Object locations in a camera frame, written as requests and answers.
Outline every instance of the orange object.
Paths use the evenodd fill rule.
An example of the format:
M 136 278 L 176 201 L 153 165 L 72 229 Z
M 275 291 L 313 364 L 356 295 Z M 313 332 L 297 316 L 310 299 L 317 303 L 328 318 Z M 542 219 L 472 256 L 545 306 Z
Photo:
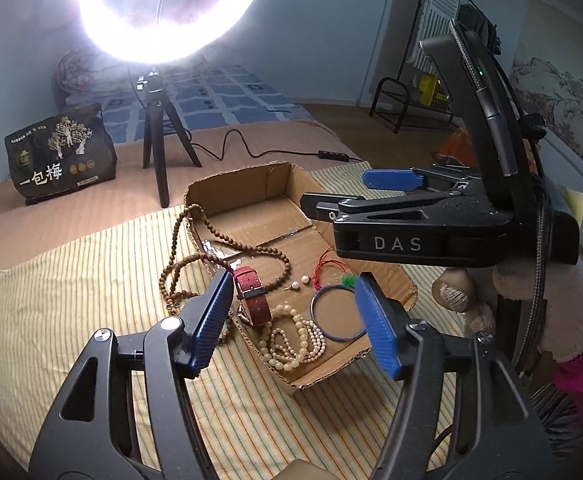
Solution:
M 533 159 L 533 154 L 527 142 L 525 142 L 525 152 L 527 154 L 527 161 L 529 162 L 529 169 L 537 174 L 536 162 Z M 470 168 L 476 168 L 478 166 L 476 155 L 474 155 L 471 143 L 469 142 L 469 134 L 465 128 L 458 128 L 451 134 L 451 137 L 445 141 L 440 150 L 438 150 L 438 153 L 436 153 L 436 158 L 442 160 L 445 164 L 460 164 L 461 166 L 469 166 Z

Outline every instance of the blue checkered blanket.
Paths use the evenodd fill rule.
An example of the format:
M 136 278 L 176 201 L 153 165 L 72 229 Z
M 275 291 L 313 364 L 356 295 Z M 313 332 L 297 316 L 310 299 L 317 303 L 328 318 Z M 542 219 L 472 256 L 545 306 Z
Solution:
M 305 108 L 290 103 L 257 75 L 239 65 L 165 76 L 169 98 L 191 131 L 260 121 L 313 120 Z M 82 93 L 103 109 L 105 129 L 115 144 L 141 140 L 145 111 L 129 85 L 108 94 Z

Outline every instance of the striped bedsheet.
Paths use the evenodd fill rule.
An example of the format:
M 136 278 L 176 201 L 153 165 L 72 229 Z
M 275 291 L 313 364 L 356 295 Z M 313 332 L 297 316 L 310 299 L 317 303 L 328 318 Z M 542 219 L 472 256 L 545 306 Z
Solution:
M 360 184 L 366 163 L 320 170 L 333 192 L 389 196 Z M 140 332 L 165 316 L 156 276 L 166 260 L 179 207 L 161 210 L 75 240 L 0 271 L 0 439 L 27 465 L 36 436 L 67 371 L 99 327 Z M 178 257 L 194 247 L 181 236 Z M 436 305 L 431 282 L 442 269 L 405 266 L 419 289 L 414 316 L 460 335 L 460 318 Z M 201 266 L 185 268 L 189 290 L 208 282 Z M 295 458 L 343 480 L 367 478 L 389 429 L 401 384 L 387 380 L 372 356 L 293 397 L 278 389 L 242 338 L 214 353 L 188 382 L 204 440 L 221 479 L 268 479 Z M 451 423 L 454 382 L 448 377 L 439 431 Z M 134 375 L 142 455 L 157 467 L 142 375 Z M 433 455 L 444 460 L 446 446 Z

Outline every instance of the ring light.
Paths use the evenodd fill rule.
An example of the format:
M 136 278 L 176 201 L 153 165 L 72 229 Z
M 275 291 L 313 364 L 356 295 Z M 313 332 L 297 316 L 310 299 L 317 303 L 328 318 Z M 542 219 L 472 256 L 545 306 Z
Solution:
M 134 27 L 105 0 L 79 0 L 85 30 L 105 52 L 129 62 L 165 63 L 193 54 L 220 38 L 245 13 L 253 0 L 219 0 L 191 23 L 161 22 Z

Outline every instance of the tripod leg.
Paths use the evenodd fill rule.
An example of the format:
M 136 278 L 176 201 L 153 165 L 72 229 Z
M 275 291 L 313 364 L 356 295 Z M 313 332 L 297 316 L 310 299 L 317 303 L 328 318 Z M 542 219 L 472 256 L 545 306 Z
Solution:
M 152 131 L 152 148 L 154 150 L 154 170 L 158 184 L 158 197 L 161 207 L 169 206 L 168 170 L 165 164 L 165 137 L 163 132 L 163 107 L 157 102 L 147 104 Z
M 202 168 L 203 165 L 201 164 L 201 161 L 198 159 L 198 155 L 196 155 L 196 152 L 194 151 L 194 147 L 192 146 L 191 140 L 189 140 L 189 137 L 187 137 L 185 127 L 183 126 L 180 117 L 178 117 L 178 112 L 176 111 L 176 108 L 174 108 L 174 105 L 166 95 L 163 96 L 162 103 L 163 106 L 165 107 L 165 111 L 168 113 L 169 120 L 171 121 L 172 126 L 174 126 L 174 129 L 176 131 L 176 134 L 178 135 L 178 138 L 180 139 L 180 142 L 182 143 L 185 151 L 187 152 L 187 155 L 189 155 L 189 158 L 191 158 L 195 167 Z
M 152 156 L 152 127 L 150 126 L 150 112 L 145 110 L 145 134 L 142 144 L 142 169 L 146 170 L 150 166 Z

